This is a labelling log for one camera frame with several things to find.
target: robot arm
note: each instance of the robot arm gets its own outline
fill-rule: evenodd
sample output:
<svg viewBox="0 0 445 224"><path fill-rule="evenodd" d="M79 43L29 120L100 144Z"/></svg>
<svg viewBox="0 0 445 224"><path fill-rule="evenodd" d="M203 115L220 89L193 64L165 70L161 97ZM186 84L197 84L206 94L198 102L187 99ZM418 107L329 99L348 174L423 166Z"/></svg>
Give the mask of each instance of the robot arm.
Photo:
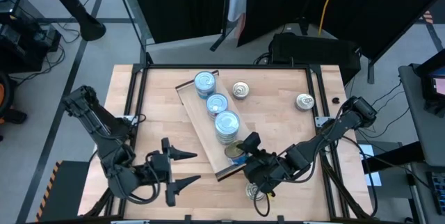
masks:
<svg viewBox="0 0 445 224"><path fill-rule="evenodd" d="M78 118L97 145L108 187L111 192L136 204L148 204L159 195L160 183L166 183L165 200L175 206L175 195L199 179L192 176L186 179L172 179L170 159L180 160L196 157L196 154L182 152L171 146L168 138L162 139L162 153L153 151L145 157L145 163L133 166L136 157L125 141L134 138L132 123L127 119L115 118L99 104L91 87L82 86L63 98L65 110ZM142 199L132 192L139 186L152 186L153 195Z"/></svg>
<svg viewBox="0 0 445 224"><path fill-rule="evenodd" d="M319 151L340 139L349 129L371 126L377 114L377 111L361 97L351 97L341 106L340 110L343 113L338 115L335 120L328 120L311 140L293 144L279 155L259 150L258 146L261 140L258 133L252 132L242 144L238 145L238 148L250 154L243 168L244 175L249 182L255 183L261 192L271 193L272 196L275 196L273 189L281 182L297 183L295 181L310 169L311 163L314 162ZM327 164L323 166L323 170L331 177L339 191L346 194L345 198L353 211L359 213L357 216L368 217L341 184L341 180L327 162L327 157L322 155L321 158L325 159L324 164Z"/></svg>

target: black curtain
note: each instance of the black curtain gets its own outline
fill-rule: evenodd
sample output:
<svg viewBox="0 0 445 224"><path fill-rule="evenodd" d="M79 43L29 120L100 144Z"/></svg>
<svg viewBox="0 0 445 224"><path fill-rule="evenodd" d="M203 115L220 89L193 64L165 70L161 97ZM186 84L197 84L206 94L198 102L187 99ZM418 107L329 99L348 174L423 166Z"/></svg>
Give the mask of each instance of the black curtain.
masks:
<svg viewBox="0 0 445 224"><path fill-rule="evenodd" d="M224 0L138 0L156 43L218 34Z"/></svg>
<svg viewBox="0 0 445 224"><path fill-rule="evenodd" d="M414 23L434 0L330 0L323 29L362 47L376 61ZM238 45L292 22L305 0L247 0L245 28ZM311 0L305 13L319 24L325 0Z"/></svg>

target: yellow cable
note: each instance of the yellow cable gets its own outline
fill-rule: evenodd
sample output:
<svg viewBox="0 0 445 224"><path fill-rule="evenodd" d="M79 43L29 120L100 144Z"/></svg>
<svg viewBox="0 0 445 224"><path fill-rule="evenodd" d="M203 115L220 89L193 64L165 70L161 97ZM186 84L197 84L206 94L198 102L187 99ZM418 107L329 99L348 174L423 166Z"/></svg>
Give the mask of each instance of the yellow cable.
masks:
<svg viewBox="0 0 445 224"><path fill-rule="evenodd" d="M325 6L323 7L323 13L321 14L321 21L320 21L320 27L318 28L318 36L321 35L321 29L323 28L323 20L325 19L325 12L327 8L327 4L329 3L329 0L326 0Z"/></svg>

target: can lid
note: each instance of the can lid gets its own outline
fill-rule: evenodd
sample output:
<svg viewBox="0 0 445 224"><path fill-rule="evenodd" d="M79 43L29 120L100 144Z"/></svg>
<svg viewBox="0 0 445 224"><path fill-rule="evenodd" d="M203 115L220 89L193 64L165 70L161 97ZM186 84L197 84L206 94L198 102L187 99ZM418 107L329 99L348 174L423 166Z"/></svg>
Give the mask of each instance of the can lid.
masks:
<svg viewBox="0 0 445 224"><path fill-rule="evenodd" d="M296 102L297 102L297 105L301 109L305 109L305 110L311 109L315 104L314 98L308 94L301 94L301 95L297 96Z"/></svg>
<svg viewBox="0 0 445 224"><path fill-rule="evenodd" d="M258 186L255 183L248 183L247 186L245 187L245 193L248 195L248 197L253 200L255 197L255 193L258 190ZM264 196L266 196L263 192L258 191L257 194L257 200L261 200L262 198L264 198Z"/></svg>
<svg viewBox="0 0 445 224"><path fill-rule="evenodd" d="M207 110L211 113L221 113L226 111L228 104L229 101L227 101L227 98L221 94L211 95L206 101Z"/></svg>
<svg viewBox="0 0 445 224"><path fill-rule="evenodd" d="M202 71L195 76L195 86L200 90L210 90L215 85L215 77L212 73Z"/></svg>
<svg viewBox="0 0 445 224"><path fill-rule="evenodd" d="M244 153L244 151L237 148L237 145L241 143L243 143L243 141L234 141L232 144L228 145L224 149L225 156L227 156L228 158L240 157Z"/></svg>
<svg viewBox="0 0 445 224"><path fill-rule="evenodd" d="M239 129L239 117L232 111L219 113L215 119L217 132L221 134L233 134Z"/></svg>
<svg viewBox="0 0 445 224"><path fill-rule="evenodd" d="M236 82L233 87L233 93L237 97L246 97L249 94L249 86L244 82Z"/></svg>

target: can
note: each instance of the can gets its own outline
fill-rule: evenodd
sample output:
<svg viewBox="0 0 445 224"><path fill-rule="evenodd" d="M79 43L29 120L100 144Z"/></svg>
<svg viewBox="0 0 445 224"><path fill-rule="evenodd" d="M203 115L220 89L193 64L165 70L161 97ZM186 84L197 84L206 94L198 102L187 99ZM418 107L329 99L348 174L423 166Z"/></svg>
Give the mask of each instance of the can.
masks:
<svg viewBox="0 0 445 224"><path fill-rule="evenodd" d="M232 92L235 99L245 99L249 94L249 86L244 82L236 82Z"/></svg>
<svg viewBox="0 0 445 224"><path fill-rule="evenodd" d="M255 183L248 183L245 186L245 194L249 197L249 199L254 200L255 193L258 190L258 186ZM265 193L259 191L257 194L257 200L263 200Z"/></svg>
<svg viewBox="0 0 445 224"><path fill-rule="evenodd" d="M224 95L221 94L213 94L207 98L206 101L207 113L209 114L212 120L215 120L215 117L226 111L229 107L229 101Z"/></svg>
<svg viewBox="0 0 445 224"><path fill-rule="evenodd" d="M295 107L300 111L308 111L315 105L315 100L311 95L301 94L295 100Z"/></svg>
<svg viewBox="0 0 445 224"><path fill-rule="evenodd" d="M201 99L207 99L215 93L216 79L210 72L199 72L195 76L195 88Z"/></svg>
<svg viewBox="0 0 445 224"><path fill-rule="evenodd" d="M232 165L244 164L247 159L245 152L237 148L237 145L241 143L243 143L243 141L234 141L224 149L224 154Z"/></svg>
<svg viewBox="0 0 445 224"><path fill-rule="evenodd" d="M223 145L236 139L239 130L239 117L232 111L219 113L215 118L216 138Z"/></svg>

